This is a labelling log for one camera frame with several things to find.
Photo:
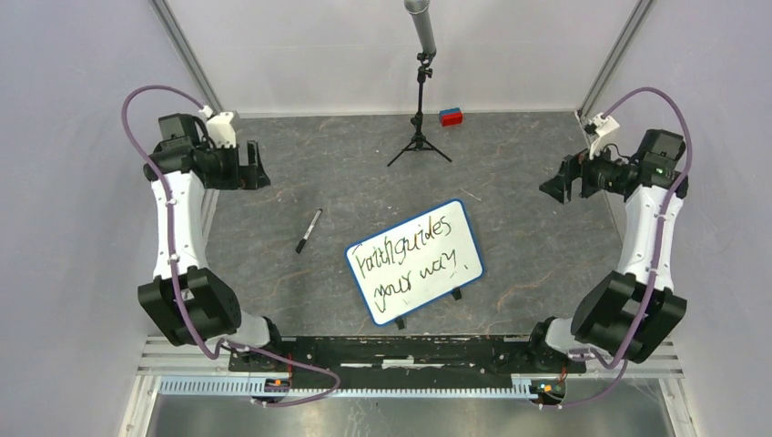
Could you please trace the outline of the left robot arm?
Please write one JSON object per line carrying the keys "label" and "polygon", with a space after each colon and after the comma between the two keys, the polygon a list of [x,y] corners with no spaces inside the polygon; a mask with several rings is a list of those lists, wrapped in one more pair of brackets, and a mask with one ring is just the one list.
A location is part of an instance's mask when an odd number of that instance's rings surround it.
{"label": "left robot arm", "polygon": [[270,180],[258,144],[239,161],[233,111],[200,117],[176,113],[158,121],[161,141],[143,172],[157,206],[158,249],[152,280],[137,289],[141,308],[174,346],[222,343],[246,351],[264,371],[286,359],[277,326],[242,310],[235,291],[206,258],[204,197],[210,190],[257,190]]}

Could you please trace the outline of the silver microphone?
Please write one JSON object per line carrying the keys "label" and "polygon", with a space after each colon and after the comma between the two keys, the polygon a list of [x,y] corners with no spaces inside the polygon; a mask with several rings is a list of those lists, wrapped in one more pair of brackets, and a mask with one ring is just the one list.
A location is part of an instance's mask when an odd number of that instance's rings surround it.
{"label": "silver microphone", "polygon": [[404,153],[408,151],[433,151],[439,154],[447,162],[452,163],[452,159],[444,154],[441,150],[439,150],[433,143],[431,143],[422,131],[424,117],[424,85],[428,79],[432,78],[432,61],[437,54],[436,41],[434,38],[432,21],[429,13],[430,4],[431,2],[429,0],[403,1],[404,8],[411,16],[411,20],[421,45],[421,51],[416,56],[417,61],[419,62],[416,76],[416,81],[418,84],[417,110],[414,116],[411,118],[411,124],[414,128],[414,132],[411,136],[410,142],[388,162],[388,167],[393,165]]}

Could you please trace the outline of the blue-framed whiteboard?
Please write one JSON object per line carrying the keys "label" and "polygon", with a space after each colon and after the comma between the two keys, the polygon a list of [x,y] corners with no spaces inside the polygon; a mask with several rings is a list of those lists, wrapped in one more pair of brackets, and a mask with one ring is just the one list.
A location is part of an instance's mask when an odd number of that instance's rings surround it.
{"label": "blue-framed whiteboard", "polygon": [[343,252],[372,322],[387,325],[485,274],[467,209],[450,199]]}

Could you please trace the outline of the black whiteboard marker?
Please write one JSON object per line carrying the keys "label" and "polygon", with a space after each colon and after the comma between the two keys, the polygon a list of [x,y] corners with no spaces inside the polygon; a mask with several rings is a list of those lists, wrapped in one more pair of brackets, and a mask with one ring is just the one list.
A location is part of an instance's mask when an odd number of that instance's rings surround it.
{"label": "black whiteboard marker", "polygon": [[322,213],[323,213],[323,209],[322,208],[318,208],[316,210],[313,218],[310,221],[310,224],[308,225],[308,227],[305,230],[302,238],[299,240],[299,242],[298,242],[298,244],[297,244],[297,246],[295,248],[295,252],[297,254],[300,254],[303,251],[303,249],[304,249],[305,245],[307,244],[308,239],[309,239],[312,231],[315,229],[315,227],[316,227],[316,225],[317,225],[317,223],[318,223]]}

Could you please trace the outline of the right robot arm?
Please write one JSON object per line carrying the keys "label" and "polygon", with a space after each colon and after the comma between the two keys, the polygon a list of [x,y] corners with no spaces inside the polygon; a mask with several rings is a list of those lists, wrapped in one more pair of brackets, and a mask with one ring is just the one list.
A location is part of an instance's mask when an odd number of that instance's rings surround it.
{"label": "right robot arm", "polygon": [[623,197],[625,237],[620,259],[577,306],[569,319],[550,317],[535,325],[525,350],[528,364],[549,371],[564,356],[585,361],[607,352],[613,362],[642,363],[686,314],[687,302],[674,293],[670,268],[675,221],[688,191],[677,171],[686,153],[684,138],[649,129],[629,158],[609,151],[592,158],[583,150],[564,158],[556,175],[539,187],[565,204],[572,185],[581,198],[604,191]]}

